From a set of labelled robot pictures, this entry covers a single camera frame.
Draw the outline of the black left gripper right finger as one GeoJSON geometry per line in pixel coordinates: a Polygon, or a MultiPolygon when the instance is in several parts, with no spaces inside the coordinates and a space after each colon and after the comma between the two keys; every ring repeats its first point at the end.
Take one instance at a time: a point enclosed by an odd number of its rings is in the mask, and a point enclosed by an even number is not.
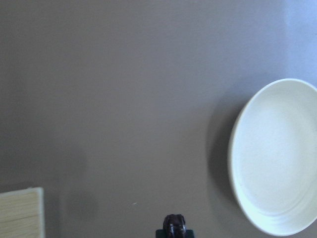
{"type": "Polygon", "coordinates": [[[185,238],[194,238],[194,231],[193,230],[186,230],[185,238]]]}

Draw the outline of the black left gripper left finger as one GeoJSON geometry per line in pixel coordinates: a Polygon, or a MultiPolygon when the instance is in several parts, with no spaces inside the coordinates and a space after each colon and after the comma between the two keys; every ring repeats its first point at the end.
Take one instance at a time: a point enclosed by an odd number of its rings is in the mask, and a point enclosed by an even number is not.
{"type": "Polygon", "coordinates": [[[163,229],[156,230],[155,235],[156,235],[155,238],[164,238],[164,230],[163,229]]]}

